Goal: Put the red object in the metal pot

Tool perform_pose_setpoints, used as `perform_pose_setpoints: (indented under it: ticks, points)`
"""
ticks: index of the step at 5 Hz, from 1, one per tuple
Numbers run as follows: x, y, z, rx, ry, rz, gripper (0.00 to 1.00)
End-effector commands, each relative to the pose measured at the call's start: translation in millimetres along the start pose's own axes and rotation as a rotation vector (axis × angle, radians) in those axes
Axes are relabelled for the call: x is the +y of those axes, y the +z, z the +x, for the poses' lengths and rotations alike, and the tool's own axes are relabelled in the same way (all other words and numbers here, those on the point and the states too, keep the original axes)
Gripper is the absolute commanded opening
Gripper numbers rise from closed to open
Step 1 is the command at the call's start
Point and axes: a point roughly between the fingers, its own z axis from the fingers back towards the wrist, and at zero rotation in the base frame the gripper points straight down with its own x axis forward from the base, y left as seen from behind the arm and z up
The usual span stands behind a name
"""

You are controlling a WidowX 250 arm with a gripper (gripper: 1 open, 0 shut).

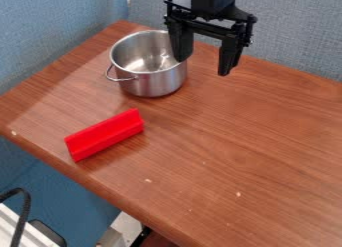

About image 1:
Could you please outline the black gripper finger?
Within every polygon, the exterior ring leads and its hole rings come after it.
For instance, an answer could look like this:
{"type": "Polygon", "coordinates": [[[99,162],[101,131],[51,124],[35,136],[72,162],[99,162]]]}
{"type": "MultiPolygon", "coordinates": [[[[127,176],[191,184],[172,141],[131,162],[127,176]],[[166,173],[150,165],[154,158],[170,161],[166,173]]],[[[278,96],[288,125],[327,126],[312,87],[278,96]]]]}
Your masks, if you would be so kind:
{"type": "Polygon", "coordinates": [[[238,65],[242,54],[242,46],[238,41],[223,41],[219,48],[219,67],[218,74],[226,76],[231,69],[238,65]]]}
{"type": "Polygon", "coordinates": [[[194,32],[183,22],[171,20],[168,22],[168,34],[174,57],[183,62],[194,51],[194,32]]]}

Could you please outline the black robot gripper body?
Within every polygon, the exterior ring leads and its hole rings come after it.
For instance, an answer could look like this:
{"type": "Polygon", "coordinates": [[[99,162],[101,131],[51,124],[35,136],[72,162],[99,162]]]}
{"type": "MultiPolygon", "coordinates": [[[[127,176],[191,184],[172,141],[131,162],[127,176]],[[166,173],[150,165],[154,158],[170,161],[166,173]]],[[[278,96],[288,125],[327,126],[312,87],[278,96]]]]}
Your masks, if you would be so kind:
{"type": "Polygon", "coordinates": [[[252,28],[258,18],[236,7],[235,0],[164,0],[164,3],[170,8],[183,10],[192,18],[242,23],[246,27],[243,45],[251,44],[252,28]]]}

